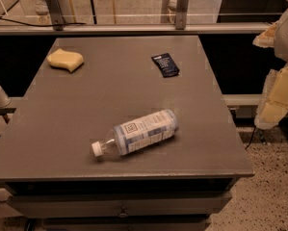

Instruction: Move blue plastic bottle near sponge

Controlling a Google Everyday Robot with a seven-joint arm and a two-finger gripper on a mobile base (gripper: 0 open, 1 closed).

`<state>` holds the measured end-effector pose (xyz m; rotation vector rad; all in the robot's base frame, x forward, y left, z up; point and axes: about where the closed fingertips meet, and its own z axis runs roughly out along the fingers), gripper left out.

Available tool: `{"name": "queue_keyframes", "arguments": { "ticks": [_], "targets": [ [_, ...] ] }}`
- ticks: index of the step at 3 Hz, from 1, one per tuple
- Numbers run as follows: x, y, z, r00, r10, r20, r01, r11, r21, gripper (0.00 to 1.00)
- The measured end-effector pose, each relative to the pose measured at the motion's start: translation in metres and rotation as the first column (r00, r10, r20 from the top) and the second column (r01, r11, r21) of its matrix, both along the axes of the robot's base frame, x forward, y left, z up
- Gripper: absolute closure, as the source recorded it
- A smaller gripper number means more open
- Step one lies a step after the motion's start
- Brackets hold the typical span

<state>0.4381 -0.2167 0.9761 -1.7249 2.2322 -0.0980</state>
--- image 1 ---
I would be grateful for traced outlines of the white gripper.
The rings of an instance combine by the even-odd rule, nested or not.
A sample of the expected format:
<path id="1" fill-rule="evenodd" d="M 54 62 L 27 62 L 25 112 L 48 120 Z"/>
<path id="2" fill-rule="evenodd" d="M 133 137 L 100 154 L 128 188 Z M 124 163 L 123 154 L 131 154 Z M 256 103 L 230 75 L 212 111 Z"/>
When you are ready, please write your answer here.
<path id="1" fill-rule="evenodd" d="M 288 62 L 288 9 L 267 30 L 256 36 L 253 45 L 275 48 L 275 55 Z M 254 124 L 268 130 L 277 126 L 288 113 L 288 63 L 281 70 L 271 69 L 266 77 Z"/>

